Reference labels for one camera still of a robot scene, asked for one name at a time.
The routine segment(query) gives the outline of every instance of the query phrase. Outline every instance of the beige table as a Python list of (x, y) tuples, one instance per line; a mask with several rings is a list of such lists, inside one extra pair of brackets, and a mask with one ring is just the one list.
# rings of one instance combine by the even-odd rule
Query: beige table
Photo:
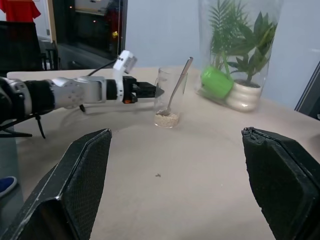
[[(89, 70), (14, 72), (11, 78), (78, 77)], [(156, 68), (131, 75), (154, 83)], [(110, 78), (110, 70), (98, 73)], [(184, 115), (173, 129), (153, 125), (152, 101), (94, 105), (84, 115), (59, 109), (16, 126), (34, 137), (17, 140), (24, 195), (84, 134), (110, 128), (113, 139), (93, 240), (272, 240), (252, 194), (241, 130), (254, 126), (298, 140), (320, 160), (320, 123), (262, 100), (240, 113), (198, 96), (188, 82)]]

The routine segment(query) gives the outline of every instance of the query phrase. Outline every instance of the potted plant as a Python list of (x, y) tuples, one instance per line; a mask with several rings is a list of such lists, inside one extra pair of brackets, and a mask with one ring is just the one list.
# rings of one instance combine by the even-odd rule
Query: potted plant
[(209, 45), (204, 52), (210, 52), (201, 74), (202, 92), (233, 109), (252, 111), (267, 76), (277, 21), (261, 11), (251, 21), (254, 13), (246, 11), (248, 5), (242, 1), (199, 1), (200, 32), (205, 35), (204, 28), (211, 32), (209, 42), (201, 36), (202, 49)]

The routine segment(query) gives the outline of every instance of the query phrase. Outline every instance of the red cloth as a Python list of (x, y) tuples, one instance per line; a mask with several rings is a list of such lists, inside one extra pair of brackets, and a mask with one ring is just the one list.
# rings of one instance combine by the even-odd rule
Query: red cloth
[(41, 15), (32, 0), (0, 0), (0, 9), (8, 22), (33, 23)]

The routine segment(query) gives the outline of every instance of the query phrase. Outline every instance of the uncooked rice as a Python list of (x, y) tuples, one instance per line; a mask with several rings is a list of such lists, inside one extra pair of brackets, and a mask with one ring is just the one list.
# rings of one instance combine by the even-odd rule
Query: uncooked rice
[(163, 116), (160, 114), (156, 114), (154, 116), (154, 123), (160, 127), (165, 127), (165, 128), (172, 128), (176, 126), (179, 122), (179, 116), (170, 113), (168, 116)]

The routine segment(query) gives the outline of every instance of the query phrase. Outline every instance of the cable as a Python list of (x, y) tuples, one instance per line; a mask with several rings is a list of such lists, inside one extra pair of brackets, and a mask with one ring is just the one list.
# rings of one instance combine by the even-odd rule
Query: cable
[(100, 71), (101, 69), (104, 69), (104, 68), (106, 68), (106, 67), (108, 67), (108, 66), (110, 66), (110, 65), (114, 64), (116, 61), (117, 61), (117, 60), (111, 61), (111, 62), (109, 62), (109, 63), (107, 63), (107, 64), (105, 64), (105, 65), (103, 65), (103, 66), (101, 66), (101, 67), (97, 68), (96, 70), (94, 70), (94, 71), (90, 72), (87, 76), (88, 76), (88, 77), (89, 77), (89, 76), (92, 76), (93, 74), (95, 74), (96, 72)]

